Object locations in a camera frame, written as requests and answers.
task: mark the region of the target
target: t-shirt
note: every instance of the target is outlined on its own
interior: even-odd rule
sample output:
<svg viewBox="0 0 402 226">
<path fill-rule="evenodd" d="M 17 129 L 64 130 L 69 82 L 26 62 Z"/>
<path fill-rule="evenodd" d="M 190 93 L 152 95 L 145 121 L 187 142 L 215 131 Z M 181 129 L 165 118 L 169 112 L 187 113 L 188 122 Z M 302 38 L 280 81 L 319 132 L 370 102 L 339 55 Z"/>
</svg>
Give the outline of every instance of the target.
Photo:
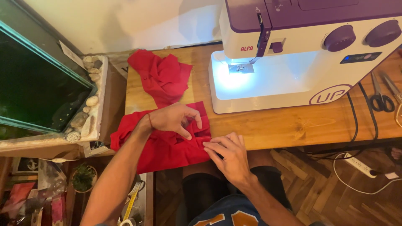
<svg viewBox="0 0 402 226">
<path fill-rule="evenodd" d="M 194 218 L 189 226 L 267 226 L 257 209 L 244 195 L 229 195 L 214 203 Z M 315 222 L 310 226 L 325 226 Z"/>
</svg>

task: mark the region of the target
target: shorts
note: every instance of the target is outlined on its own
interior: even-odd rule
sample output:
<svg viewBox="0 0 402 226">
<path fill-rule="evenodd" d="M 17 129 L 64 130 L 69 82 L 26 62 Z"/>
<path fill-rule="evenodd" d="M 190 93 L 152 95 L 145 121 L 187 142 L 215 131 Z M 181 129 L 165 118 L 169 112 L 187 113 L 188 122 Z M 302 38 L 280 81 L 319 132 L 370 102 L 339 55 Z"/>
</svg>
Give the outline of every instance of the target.
<svg viewBox="0 0 402 226">
<path fill-rule="evenodd" d="M 281 172 L 273 166 L 257 166 L 250 171 L 255 174 L 261 185 L 285 208 L 291 210 L 281 180 Z M 203 213 L 221 198 L 230 195 L 228 182 L 211 174 L 195 173 L 183 179 L 184 201 L 187 209 L 187 221 Z"/>
</svg>

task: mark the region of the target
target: wooden table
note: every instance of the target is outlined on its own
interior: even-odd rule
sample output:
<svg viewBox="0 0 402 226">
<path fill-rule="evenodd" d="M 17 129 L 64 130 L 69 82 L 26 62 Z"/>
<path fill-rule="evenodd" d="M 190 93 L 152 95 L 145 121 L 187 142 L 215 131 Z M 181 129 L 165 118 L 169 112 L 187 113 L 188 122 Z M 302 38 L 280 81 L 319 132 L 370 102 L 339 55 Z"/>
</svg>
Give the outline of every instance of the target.
<svg viewBox="0 0 402 226">
<path fill-rule="evenodd" d="M 154 51 L 156 55 L 177 56 L 179 62 L 193 65 L 189 88 L 180 102 L 194 103 L 203 101 L 207 110 L 212 137 L 223 136 L 231 132 L 242 134 L 248 150 L 281 148 L 313 144 L 348 142 L 355 133 L 355 122 L 347 96 L 332 103 L 282 109 L 268 109 L 241 113 L 215 114 L 212 109 L 209 89 L 208 65 L 211 54 L 222 50 L 222 45 L 208 45 L 181 49 Z M 397 53 L 392 54 L 375 71 L 383 70 L 402 90 L 402 74 L 399 68 L 402 59 Z M 396 100 L 378 77 L 384 95 Z M 361 81 L 367 95 L 374 93 L 370 76 Z M 356 141 L 371 140 L 374 126 L 367 104 L 358 85 L 349 92 L 355 106 L 359 133 Z M 147 94 L 137 72 L 129 68 L 125 113 L 155 109 L 153 98 Z M 378 139 L 402 137 L 402 128 L 394 121 L 395 113 L 374 112 L 379 127 Z"/>
</svg>

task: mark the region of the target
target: measuring tape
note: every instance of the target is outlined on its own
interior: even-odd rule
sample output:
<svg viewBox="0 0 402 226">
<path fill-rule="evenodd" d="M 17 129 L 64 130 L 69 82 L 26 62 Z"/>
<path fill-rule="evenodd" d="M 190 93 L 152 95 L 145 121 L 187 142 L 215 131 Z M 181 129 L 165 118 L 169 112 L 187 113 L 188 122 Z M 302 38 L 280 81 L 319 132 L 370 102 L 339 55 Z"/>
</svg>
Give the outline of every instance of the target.
<svg viewBox="0 0 402 226">
<path fill-rule="evenodd" d="M 128 216 L 130 215 L 130 212 L 131 212 L 131 209 L 133 208 L 134 200 L 135 200 L 135 197 L 137 196 L 140 185 L 141 185 L 141 182 L 135 183 L 133 190 L 128 194 L 128 195 L 131 195 L 131 199 L 130 199 L 130 202 L 128 203 L 127 210 L 126 210 L 126 213 L 124 214 L 123 221 L 127 220 Z"/>
</svg>

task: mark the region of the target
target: hand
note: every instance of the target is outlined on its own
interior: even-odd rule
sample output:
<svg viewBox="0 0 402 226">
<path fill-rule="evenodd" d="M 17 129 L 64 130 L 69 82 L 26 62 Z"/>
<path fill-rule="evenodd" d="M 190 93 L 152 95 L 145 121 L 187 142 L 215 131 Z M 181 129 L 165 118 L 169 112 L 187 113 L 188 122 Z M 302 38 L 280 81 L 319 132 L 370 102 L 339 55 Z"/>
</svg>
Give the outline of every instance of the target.
<svg viewBox="0 0 402 226">
<path fill-rule="evenodd" d="M 184 104 L 174 103 L 170 106 L 150 112 L 150 121 L 154 129 L 161 131 L 174 131 L 187 140 L 191 140 L 191 134 L 184 128 L 188 126 L 187 117 L 194 118 L 197 127 L 202 128 L 199 111 Z"/>
<path fill-rule="evenodd" d="M 237 188 L 248 184 L 253 174 L 248 167 L 247 150 L 242 135 L 231 133 L 203 144 L 204 150 L 230 183 Z"/>
</svg>

